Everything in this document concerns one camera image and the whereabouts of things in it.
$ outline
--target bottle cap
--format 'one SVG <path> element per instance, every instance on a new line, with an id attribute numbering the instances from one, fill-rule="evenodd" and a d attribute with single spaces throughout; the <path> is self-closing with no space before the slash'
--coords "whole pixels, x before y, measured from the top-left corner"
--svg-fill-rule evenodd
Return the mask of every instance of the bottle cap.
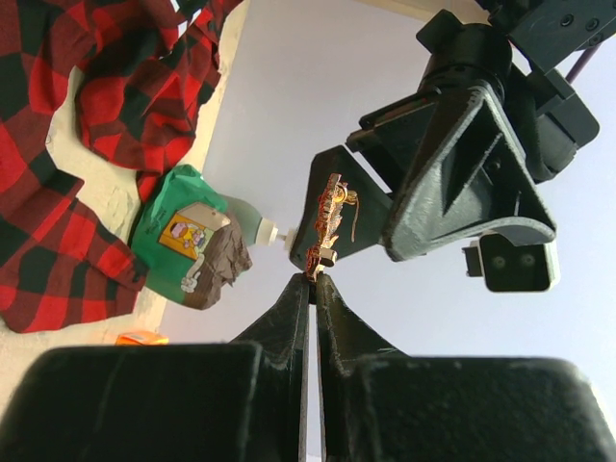
<path id="1" fill-rule="evenodd" d="M 291 247 L 293 247 L 293 242 L 295 240 L 295 234 L 297 234 L 297 228 L 290 228 L 287 231 L 286 236 L 278 235 L 278 238 L 285 242 L 285 251 L 291 252 Z"/>
<path id="2" fill-rule="evenodd" d="M 276 223 L 267 218 L 261 218 L 259 229 L 257 230 L 257 245 L 271 245 L 278 235 Z"/>

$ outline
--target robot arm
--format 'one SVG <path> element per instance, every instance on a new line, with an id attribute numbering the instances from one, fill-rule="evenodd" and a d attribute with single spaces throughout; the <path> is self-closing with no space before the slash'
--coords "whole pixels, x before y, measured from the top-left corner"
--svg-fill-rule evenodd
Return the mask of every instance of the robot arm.
<path id="1" fill-rule="evenodd" d="M 339 260 L 381 244 L 399 262 L 480 237 L 465 249 L 469 265 L 480 262 L 469 275 L 485 277 L 490 290 L 539 292 L 556 281 L 556 223 L 537 185 L 567 167 L 599 123 L 555 67 L 611 37 L 616 9 L 582 0 L 478 3 L 491 25 L 438 13 L 417 35 L 431 53 L 418 92 L 364 115 L 346 145 L 315 157 L 291 253 L 296 266 L 305 267 L 316 241 L 318 196 L 339 173 L 362 201 L 355 243 L 352 217 L 342 220 Z M 528 59 L 528 75 L 512 63 L 511 44 Z M 505 266 L 494 264 L 502 258 Z"/>

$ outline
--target white backdrop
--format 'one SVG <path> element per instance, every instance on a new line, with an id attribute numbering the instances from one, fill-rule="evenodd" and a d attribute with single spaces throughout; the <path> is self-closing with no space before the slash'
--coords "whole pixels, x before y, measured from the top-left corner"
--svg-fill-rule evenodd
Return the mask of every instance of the white backdrop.
<path id="1" fill-rule="evenodd" d="M 296 226 L 313 156 L 343 142 L 359 117 L 415 92 L 427 53 L 418 21 L 352 0 L 252 0 L 210 147 L 205 179 L 281 229 Z M 539 355 L 569 359 L 616 411 L 614 263 L 616 41 L 576 87 L 603 126 L 540 192 L 558 225 L 562 280 L 544 295 L 493 295 L 465 276 L 458 243 L 394 264 L 373 248 L 330 273 L 347 304 L 411 355 Z M 276 300 L 294 267 L 281 245 L 254 248 L 254 268 L 206 312 L 167 309 L 175 342 L 232 339 Z M 311 370 L 316 383 L 316 370 Z M 316 388 L 309 447 L 320 454 Z"/>

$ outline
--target metal component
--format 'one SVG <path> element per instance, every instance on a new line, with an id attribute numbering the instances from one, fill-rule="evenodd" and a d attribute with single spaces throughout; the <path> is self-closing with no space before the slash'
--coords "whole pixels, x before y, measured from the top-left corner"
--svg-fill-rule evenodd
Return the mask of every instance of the metal component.
<path id="1" fill-rule="evenodd" d="M 358 197 L 361 197 L 362 209 L 361 217 L 357 221 L 355 242 L 352 243 L 352 208 L 343 208 L 343 220 L 338 228 L 340 237 L 336 241 L 338 260 L 378 244 L 392 204 L 392 199 L 374 183 L 369 174 L 342 146 L 317 155 L 310 167 L 304 212 L 290 253 L 291 262 L 300 270 L 305 270 L 306 252 L 318 239 L 314 225 L 319 213 L 319 196 L 332 172 L 340 173 L 345 181 L 353 186 Z"/>
<path id="2" fill-rule="evenodd" d="M 319 212 L 315 229 L 317 230 L 317 243 L 310 247 L 306 252 L 306 275 L 312 282 L 316 282 L 317 276 L 325 267 L 333 267 L 338 255 L 331 249 L 332 245 L 338 240 L 335 234 L 338 226 L 342 222 L 343 205 L 350 204 L 358 207 L 359 197 L 356 191 L 350 191 L 347 183 L 342 181 L 342 175 L 332 173 L 329 175 L 325 190 L 319 197 Z M 351 241 L 355 241 L 355 224 L 351 230 Z"/>

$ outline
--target cable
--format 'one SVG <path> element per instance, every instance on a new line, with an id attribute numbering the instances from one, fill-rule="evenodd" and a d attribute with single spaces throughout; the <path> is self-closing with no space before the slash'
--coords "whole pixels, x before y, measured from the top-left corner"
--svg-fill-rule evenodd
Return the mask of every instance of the cable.
<path id="1" fill-rule="evenodd" d="M 588 64 L 590 59 L 594 56 L 595 53 L 597 53 L 597 50 L 599 50 L 600 46 L 601 44 L 599 43 L 598 45 L 593 46 L 592 48 L 588 48 L 584 50 L 584 52 L 577 59 L 574 66 L 571 68 L 571 70 L 567 74 L 567 82 L 571 84 L 573 83 L 574 80 L 576 80 L 576 78 L 579 76 L 579 74 L 584 69 L 584 67 Z"/>

